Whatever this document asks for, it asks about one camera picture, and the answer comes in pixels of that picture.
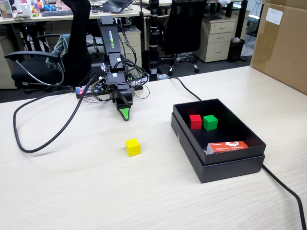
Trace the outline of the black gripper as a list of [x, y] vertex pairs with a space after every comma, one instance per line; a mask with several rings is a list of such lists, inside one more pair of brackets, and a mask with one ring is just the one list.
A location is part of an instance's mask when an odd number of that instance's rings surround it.
[[130, 118], [135, 89], [126, 80], [124, 72], [108, 73], [105, 77], [106, 93], [114, 92], [116, 108], [124, 121]]

